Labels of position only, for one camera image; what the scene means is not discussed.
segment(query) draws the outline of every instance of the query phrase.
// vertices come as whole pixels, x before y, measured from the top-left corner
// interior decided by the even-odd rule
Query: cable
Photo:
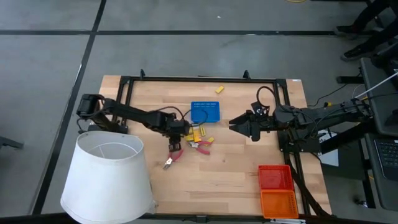
[[[359,94],[358,96],[355,96],[355,98],[359,98],[360,96],[369,93],[370,91],[372,91],[373,89],[377,88],[379,85],[385,83],[386,81],[390,80],[391,78],[395,77],[396,75],[398,75],[398,72],[395,73],[395,74],[393,74],[393,75],[391,75],[390,77],[387,77],[386,79],[384,79],[383,81],[381,81],[381,82],[379,82],[377,85],[375,85],[374,87],[372,87],[372,88],[366,90],[365,92]]]
[[[81,128],[79,121],[81,121],[83,118],[79,118],[76,120],[76,124],[79,127],[79,134],[83,134],[84,132],[86,132],[85,130],[83,130],[83,128]]]
[[[260,101],[260,91],[261,91],[263,88],[266,88],[267,90],[269,90],[269,91],[272,93],[272,95],[274,96],[274,99],[275,99],[275,101],[276,101],[276,104],[277,104],[278,106],[280,106],[280,102],[277,101],[275,92],[274,92],[273,90],[271,90],[271,88],[269,88],[268,86],[262,86],[262,87],[260,87],[260,88],[257,90],[257,93],[256,93],[257,102],[258,102],[261,106],[263,106],[263,107],[265,107],[265,108],[267,107],[266,105],[263,105],[263,104],[261,103],[261,101]]]
[[[323,121],[325,118],[329,117],[330,115],[332,115],[333,113],[336,113],[336,112],[339,111],[339,110],[345,110],[345,109],[347,109],[347,108],[352,108],[352,107],[356,107],[356,105],[347,106],[347,107],[344,107],[344,108],[337,108],[337,109],[333,110],[332,112],[326,114],[324,117],[322,117],[322,118],[317,122],[317,124],[319,124],[319,123],[320,123],[321,121]]]
[[[183,119],[183,120],[184,120],[185,116],[186,116],[189,112],[191,112],[191,110],[192,110],[192,109],[189,109],[187,112],[185,112],[185,114],[182,116],[182,119]],[[196,127],[196,126],[199,126],[199,125],[202,125],[202,124],[206,123],[207,118],[209,117],[209,114],[207,113],[207,111],[202,110],[202,109],[195,109],[195,110],[201,110],[201,111],[205,112],[206,118],[205,118],[202,122],[200,122],[200,123],[198,123],[198,124],[190,124],[191,127]]]
[[[310,152],[310,153],[311,153],[311,155],[315,156],[319,160],[319,162],[322,163],[321,159],[314,152]]]
[[[366,97],[366,98],[363,98],[361,101],[375,99],[375,98],[382,97],[382,96],[391,96],[391,95],[394,95],[394,94],[398,94],[398,91],[395,92],[395,93],[388,93],[388,94],[381,94],[381,95]]]
[[[277,104],[282,110],[284,110],[285,112],[288,112],[288,113],[293,112],[292,110],[289,111],[289,110],[287,110],[286,108],[284,108],[284,107],[280,104],[280,102],[277,101],[275,92],[274,92],[271,88],[269,88],[268,86],[262,86],[262,87],[260,87],[260,88],[257,90],[256,99],[257,99],[257,102],[258,102],[261,106],[263,106],[263,107],[265,107],[265,108],[267,107],[266,105],[263,105],[263,104],[260,102],[260,91],[261,91],[263,88],[266,88],[267,90],[269,90],[269,91],[272,93],[272,95],[273,95],[274,98],[275,98],[276,104]],[[300,113],[300,114],[302,114],[302,115],[304,115],[304,116],[310,118],[310,120],[315,124],[315,127],[314,127],[314,128],[316,128],[316,129],[318,130],[318,124],[317,124],[317,122],[316,122],[310,115],[304,113],[303,111],[299,111],[299,110],[297,110],[296,112],[298,112],[298,113]]]
[[[365,85],[365,84],[360,84],[360,85],[357,85],[357,86],[355,87],[355,89],[354,89],[354,91],[353,91],[353,94],[351,95],[351,99],[354,98],[356,89],[357,89],[358,87],[360,87],[360,86],[363,86],[363,85]]]
[[[327,96],[330,96],[330,95],[336,93],[337,91],[341,90],[342,88],[344,88],[344,87],[347,86],[347,85],[348,85],[348,83],[347,83],[347,84],[344,84],[342,87],[338,88],[337,90],[335,90],[335,91],[333,91],[333,92],[331,92],[331,93],[329,93],[329,94],[326,94],[325,96],[319,97],[319,98],[317,99],[317,102],[316,102],[314,105],[309,105],[309,106],[316,106],[316,105],[318,105],[318,104],[319,104],[319,101],[320,101],[321,99],[323,99],[323,98],[325,98],[325,97],[327,97]]]
[[[154,110],[154,111],[148,111],[147,113],[154,113],[156,111],[161,111],[161,110],[164,110],[164,109],[167,109],[167,108],[173,108],[173,109],[177,110],[180,113],[182,120],[184,120],[184,115],[182,114],[180,109],[176,108],[175,106],[165,106],[163,108],[160,108],[160,109],[157,109],[157,110]]]

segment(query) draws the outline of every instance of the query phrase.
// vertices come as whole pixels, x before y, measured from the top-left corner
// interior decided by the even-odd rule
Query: blue basket
[[[220,103],[218,101],[193,101],[191,102],[191,120],[194,123],[215,123],[220,120]]]

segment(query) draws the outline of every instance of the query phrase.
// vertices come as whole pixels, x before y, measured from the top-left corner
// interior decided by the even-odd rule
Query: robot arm
[[[181,136],[189,133],[190,124],[185,120],[177,120],[175,113],[162,111],[143,111],[128,105],[117,103],[112,99],[96,94],[84,94],[81,98],[77,115],[84,120],[92,120],[99,130],[116,133],[127,133],[127,127],[118,122],[110,121],[106,115],[114,114],[121,118],[142,123],[146,128],[158,132],[169,139],[169,151],[181,150]]]
[[[296,143],[317,134],[319,129],[345,121],[364,121],[373,115],[369,105],[357,99],[315,109],[277,105],[272,116],[269,116],[269,106],[263,107],[259,102],[252,103],[251,106],[253,111],[247,110],[229,121],[232,124],[229,128],[251,137],[252,141],[260,140],[261,131],[288,131],[290,143]]]

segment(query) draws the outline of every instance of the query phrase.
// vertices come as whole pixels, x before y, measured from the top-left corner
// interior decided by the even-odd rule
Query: keyboard
[[[398,180],[398,139],[376,139],[374,143],[384,177]]]

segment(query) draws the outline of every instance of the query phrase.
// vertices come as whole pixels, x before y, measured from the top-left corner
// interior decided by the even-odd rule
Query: pliers
[[[191,147],[194,147],[195,149],[197,149],[198,152],[200,152],[204,155],[210,155],[210,151],[204,150],[199,146],[201,146],[201,145],[209,146],[210,144],[211,144],[211,142],[206,142],[206,141],[200,141],[200,142],[190,141],[189,142],[189,145],[191,145]]]
[[[182,149],[179,150],[178,152],[169,152],[169,158],[164,163],[163,170],[167,170],[174,161],[179,159],[179,157],[181,157],[182,155],[182,152],[183,152]]]

